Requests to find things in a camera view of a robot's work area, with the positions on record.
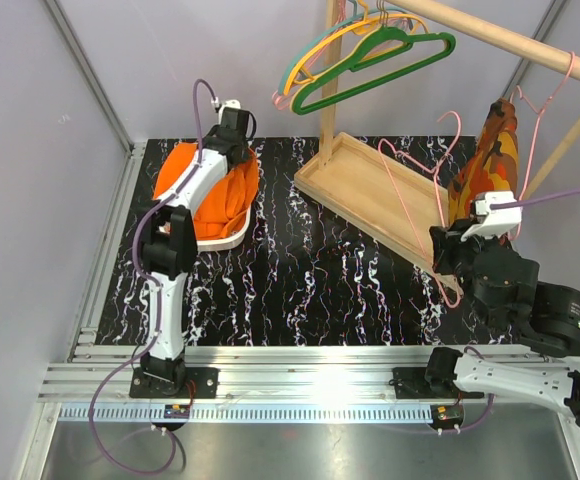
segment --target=orange fabric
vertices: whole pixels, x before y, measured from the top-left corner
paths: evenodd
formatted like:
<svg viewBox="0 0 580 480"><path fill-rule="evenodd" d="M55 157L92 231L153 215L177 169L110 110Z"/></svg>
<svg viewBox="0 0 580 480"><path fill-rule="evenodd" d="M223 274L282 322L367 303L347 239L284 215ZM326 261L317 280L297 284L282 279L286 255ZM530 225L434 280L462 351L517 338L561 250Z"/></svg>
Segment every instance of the orange fabric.
<svg viewBox="0 0 580 480"><path fill-rule="evenodd" d="M159 171L154 198L164 193L192 162L196 143L177 145ZM239 231L259 189L259 164L250 150L250 160L237 165L210 191L194 216L197 240L217 240Z"/></svg>

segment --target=wooden pole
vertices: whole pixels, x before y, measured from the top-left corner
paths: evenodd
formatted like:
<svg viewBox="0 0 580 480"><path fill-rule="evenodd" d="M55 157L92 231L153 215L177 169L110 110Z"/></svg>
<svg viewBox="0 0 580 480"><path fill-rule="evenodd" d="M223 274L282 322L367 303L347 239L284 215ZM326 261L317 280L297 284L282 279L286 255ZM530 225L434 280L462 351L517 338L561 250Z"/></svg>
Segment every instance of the wooden pole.
<svg viewBox="0 0 580 480"><path fill-rule="evenodd" d="M565 74L570 66L571 57L568 52L537 42L434 0L386 1L551 70ZM577 57L571 77L580 80L580 57Z"/></svg>
<svg viewBox="0 0 580 480"><path fill-rule="evenodd" d="M548 174L552 171L554 167L557 166L559 160L561 160L561 158L566 154L566 152L570 149L575 140L579 138L579 135L580 135L580 117L572 126L572 128L570 128L570 131L568 131L566 136L563 137L559 145L557 145L557 148L554 149L554 151L550 154L550 156L544 162L544 164L541 165L541 168L534 176L534 178L530 181L530 184L528 185L528 188L526 190L525 198L530 198L532 194L537 191L537 189L546 179Z"/></svg>
<svg viewBox="0 0 580 480"><path fill-rule="evenodd" d="M326 9L326 30L329 30L337 23L339 17L339 2L337 0L327 0ZM341 38L333 41L325 53L324 66L330 66L341 58ZM329 97L337 93L339 79L335 78L321 89L321 95ZM319 137L319 166L324 167L332 158L332 143L334 141L334 125L337 112L336 105L331 105L321 111L321 135Z"/></svg>

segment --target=wooden base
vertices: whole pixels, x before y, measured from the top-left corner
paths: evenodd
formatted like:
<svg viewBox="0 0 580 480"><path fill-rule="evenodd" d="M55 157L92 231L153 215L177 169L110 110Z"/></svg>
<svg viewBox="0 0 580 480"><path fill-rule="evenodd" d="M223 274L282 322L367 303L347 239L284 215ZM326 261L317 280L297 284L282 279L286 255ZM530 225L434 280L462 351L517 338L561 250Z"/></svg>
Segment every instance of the wooden base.
<svg viewBox="0 0 580 480"><path fill-rule="evenodd" d="M432 241L428 229L441 225L434 184L413 170L385 157L425 255L399 202L379 153L348 134L334 139L332 157L320 167L319 154L295 176L299 190L361 229L397 254L432 273ZM441 206L448 210L448 192L439 188ZM453 277L441 277L457 290Z"/></svg>

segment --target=black marble table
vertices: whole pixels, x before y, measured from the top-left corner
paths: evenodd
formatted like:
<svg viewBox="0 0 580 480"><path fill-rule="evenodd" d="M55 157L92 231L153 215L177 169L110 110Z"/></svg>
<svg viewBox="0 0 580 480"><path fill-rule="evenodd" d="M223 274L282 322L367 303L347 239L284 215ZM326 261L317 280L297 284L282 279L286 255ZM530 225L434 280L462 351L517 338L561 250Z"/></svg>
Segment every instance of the black marble table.
<svg viewBox="0 0 580 480"><path fill-rule="evenodd" d="M376 147L378 138L362 138ZM395 137L432 166L450 137ZM145 343L149 292L131 241L160 166L177 139L150 140L99 324L98 344ZM316 138L257 139L259 193L244 242L199 255L183 298L189 345L416 345L502 343L465 306L449 310L434 280L294 185ZM473 155L462 137L440 174L446 185ZM387 198L401 208L398 198Z"/></svg>

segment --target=wooden clothes rack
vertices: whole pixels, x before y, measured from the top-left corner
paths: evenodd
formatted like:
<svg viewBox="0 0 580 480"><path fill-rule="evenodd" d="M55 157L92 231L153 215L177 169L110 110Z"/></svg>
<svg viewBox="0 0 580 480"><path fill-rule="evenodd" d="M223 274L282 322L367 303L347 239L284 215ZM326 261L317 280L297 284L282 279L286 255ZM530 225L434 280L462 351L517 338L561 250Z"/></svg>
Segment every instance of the wooden clothes rack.
<svg viewBox="0 0 580 480"><path fill-rule="evenodd" d="M437 1L386 1L556 72L565 74L570 66L571 56L568 52ZM326 29L329 29L337 21L337 0L327 0L327 12ZM341 39L338 39L326 52L325 64L332 65L340 58ZM570 76L580 81L580 57L577 57ZM330 82L322 89L323 97L336 93L337 88L336 80ZM394 161L388 162L404 202L412 213L418 236L424 242L426 254L423 255L405 212L393 201L394 189L380 154L345 133L335 137L335 117L336 105L322 110L319 152L295 174L295 184L388 248L431 273L432 242L428 229L433 225L441 225L433 183L408 167ZM530 181L526 198L537 190L579 135L580 117ZM440 193L442 207L447 211L447 191L440 188ZM453 280L442 280L456 288Z"/></svg>

